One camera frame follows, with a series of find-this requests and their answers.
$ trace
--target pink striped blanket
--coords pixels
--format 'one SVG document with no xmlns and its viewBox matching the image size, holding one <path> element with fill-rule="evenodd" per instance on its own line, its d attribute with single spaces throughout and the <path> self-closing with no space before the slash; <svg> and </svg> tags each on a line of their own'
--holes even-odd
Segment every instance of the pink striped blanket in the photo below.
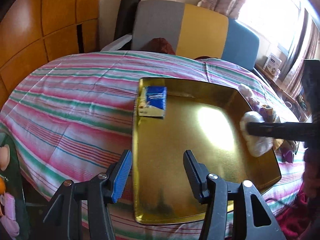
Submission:
<svg viewBox="0 0 320 240">
<path fill-rule="evenodd" d="M 132 111 L 141 77 L 174 77 L 237 88 L 249 86 L 258 100 L 271 105 L 287 121 L 294 114 L 275 92 L 254 74 L 219 59 L 202 61 L 150 52 L 114 51 L 78 54 L 51 61 L 26 77 L 12 92 L 0 113 L 0 131 L 13 138 L 23 176 L 47 199 L 60 184 L 92 177 L 131 149 Z M 265 199 L 291 203 L 304 171 L 303 145 L 294 163 L 277 156 L 282 179 Z M 268 201 L 274 214 L 283 208 Z M 134 221 L 132 180 L 123 197 L 110 205 L 117 238 L 198 239 L 202 222 L 145 226 Z M 87 225 L 87 203 L 83 203 Z M 228 214 L 226 236 L 232 229 Z"/>
</svg>

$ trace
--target metal tray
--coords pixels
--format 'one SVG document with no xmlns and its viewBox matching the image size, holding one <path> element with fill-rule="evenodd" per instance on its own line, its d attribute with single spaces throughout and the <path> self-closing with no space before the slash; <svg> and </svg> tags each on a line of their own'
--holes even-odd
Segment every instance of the metal tray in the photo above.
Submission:
<svg viewBox="0 0 320 240">
<path fill-rule="evenodd" d="M 166 86 L 161 118 L 140 117 L 136 107 L 144 86 Z M 183 167 L 192 150 L 210 172 L 227 181 L 251 180 L 261 193 L 281 179 L 273 150 L 252 157 L 239 122 L 251 107 L 235 89 L 174 78 L 141 78 L 132 129 L 135 219 L 142 224 L 177 224 L 204 219 L 206 205 L 193 197 Z M 228 211 L 233 202 L 228 203 Z"/>
</svg>

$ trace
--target plastic bag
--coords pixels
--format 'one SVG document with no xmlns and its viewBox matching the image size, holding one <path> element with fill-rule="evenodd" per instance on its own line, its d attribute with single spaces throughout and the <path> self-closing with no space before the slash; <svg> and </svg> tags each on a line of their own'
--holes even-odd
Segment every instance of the plastic bag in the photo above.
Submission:
<svg viewBox="0 0 320 240">
<path fill-rule="evenodd" d="M 240 129 L 247 142 L 247 147 L 250 154 L 254 157 L 259 157 L 270 150 L 273 146 L 273 139 L 271 137 L 258 137 L 249 135 L 246 130 L 248 122 L 264 122 L 263 117 L 255 111 L 244 114 L 240 121 Z"/>
</svg>

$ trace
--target screw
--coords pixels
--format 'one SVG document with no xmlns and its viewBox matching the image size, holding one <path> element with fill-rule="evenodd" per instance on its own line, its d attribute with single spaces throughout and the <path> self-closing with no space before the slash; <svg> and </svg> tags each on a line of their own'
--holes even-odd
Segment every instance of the screw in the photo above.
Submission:
<svg viewBox="0 0 320 240">
<path fill-rule="evenodd" d="M 70 186 L 71 184 L 72 184 L 72 180 L 70 180 L 70 179 L 67 179 L 63 182 L 63 185 L 66 187 Z"/>
<path fill-rule="evenodd" d="M 216 175 L 214 173 L 210 173 L 208 176 L 210 179 L 217 179 L 218 178 L 218 175 Z"/>
<path fill-rule="evenodd" d="M 105 174 L 105 173 L 100 173 L 99 175 L 98 175 L 98 178 L 99 179 L 106 179 L 108 176 L 107 176 L 107 174 Z"/>
<path fill-rule="evenodd" d="M 0 174 L 0 178 L 3 179 L 5 182 L 8 182 L 8 181 L 9 181 L 9 180 L 7 179 L 7 177 L 2 176 L 1 174 Z"/>
<path fill-rule="evenodd" d="M 242 183 L 246 187 L 251 187 L 252 186 L 252 182 L 250 180 L 244 180 Z"/>
</svg>

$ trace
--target small package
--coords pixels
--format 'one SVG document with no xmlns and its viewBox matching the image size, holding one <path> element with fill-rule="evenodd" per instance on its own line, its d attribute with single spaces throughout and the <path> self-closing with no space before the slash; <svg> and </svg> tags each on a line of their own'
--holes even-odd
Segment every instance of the small package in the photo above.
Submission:
<svg viewBox="0 0 320 240">
<path fill-rule="evenodd" d="M 165 112 L 166 99 L 166 87 L 143 87 L 139 100 L 138 114 L 140 116 L 163 117 Z"/>
</svg>

